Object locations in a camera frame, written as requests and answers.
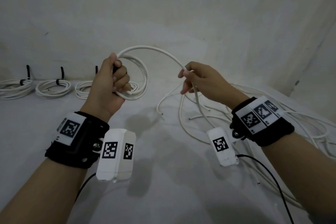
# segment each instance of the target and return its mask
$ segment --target black wire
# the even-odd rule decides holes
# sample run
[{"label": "black wire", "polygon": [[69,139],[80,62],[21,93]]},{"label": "black wire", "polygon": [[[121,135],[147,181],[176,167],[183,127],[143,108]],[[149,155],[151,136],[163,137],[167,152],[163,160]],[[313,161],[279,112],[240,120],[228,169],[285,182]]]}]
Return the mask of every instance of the black wire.
[{"label": "black wire", "polygon": [[275,179],[275,177],[272,175],[271,171],[269,171],[269,170],[267,169],[267,167],[265,167],[265,165],[264,165],[263,163],[261,163],[258,159],[254,158],[254,157],[251,157],[251,156],[248,156],[248,155],[244,155],[244,154],[238,154],[237,157],[238,157],[238,158],[240,158],[240,157],[252,158],[254,161],[257,161],[260,165],[263,166],[263,168],[266,169],[266,171],[271,175],[271,177],[272,177],[273,180],[275,181],[276,185],[278,186],[278,189],[279,189],[279,191],[280,191],[280,195],[281,195],[281,197],[282,197],[283,204],[284,204],[285,207],[286,207],[288,216],[289,216],[289,218],[290,218],[290,220],[291,220],[291,223],[294,224],[294,221],[293,221],[293,219],[292,219],[292,215],[291,215],[291,213],[290,213],[290,211],[289,211],[289,209],[288,209],[288,206],[287,206],[285,197],[284,197],[284,195],[283,195],[283,193],[282,193],[282,191],[281,191],[280,185],[278,184],[278,181]]},{"label": "black wire", "polygon": [[87,178],[86,181],[83,183],[82,187],[80,188],[80,190],[79,190],[78,193],[77,193],[77,197],[76,197],[76,199],[75,199],[75,202],[77,201],[77,198],[78,198],[79,194],[82,192],[84,186],[85,186],[85,185],[87,184],[87,182],[88,182],[92,177],[94,177],[95,175],[96,175],[96,173],[94,173],[94,174],[91,175],[89,178]]}]

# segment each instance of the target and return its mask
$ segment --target white backdrop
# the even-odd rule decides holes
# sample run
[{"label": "white backdrop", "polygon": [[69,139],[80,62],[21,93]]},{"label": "white backdrop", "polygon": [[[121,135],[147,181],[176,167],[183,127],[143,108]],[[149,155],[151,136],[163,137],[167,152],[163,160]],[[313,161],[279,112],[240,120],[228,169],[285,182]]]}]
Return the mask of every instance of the white backdrop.
[{"label": "white backdrop", "polygon": [[[110,52],[144,44],[287,94],[325,36],[335,2],[0,0],[0,78],[23,78],[28,64],[36,79],[59,78],[60,66],[68,79],[90,79]],[[176,80],[179,67],[165,56],[135,55],[153,76]]]}]

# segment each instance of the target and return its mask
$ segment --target white floor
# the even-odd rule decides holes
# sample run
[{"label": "white floor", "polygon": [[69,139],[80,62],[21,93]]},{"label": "white floor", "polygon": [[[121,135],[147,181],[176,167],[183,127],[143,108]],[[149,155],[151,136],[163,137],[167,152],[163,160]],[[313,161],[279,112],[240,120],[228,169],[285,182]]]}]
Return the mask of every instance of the white floor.
[{"label": "white floor", "polygon": [[[179,90],[162,103],[163,117],[157,115],[155,105],[176,85],[152,80],[141,99],[127,101],[112,117],[111,128],[126,128],[137,135],[132,178],[116,184],[91,179],[68,223],[289,223],[281,198],[256,184],[242,163],[220,167],[209,145],[183,131],[178,119]],[[277,91],[267,90],[308,112]],[[52,134],[66,113],[79,110],[83,103],[73,91],[59,99],[31,94],[0,102],[1,208],[44,160]],[[203,119],[187,119],[196,113],[196,105],[186,99],[187,127],[206,138],[210,126]],[[263,155],[258,158],[268,164]],[[96,164],[88,176],[96,171]],[[289,208],[295,223],[310,223],[305,211]]]}]

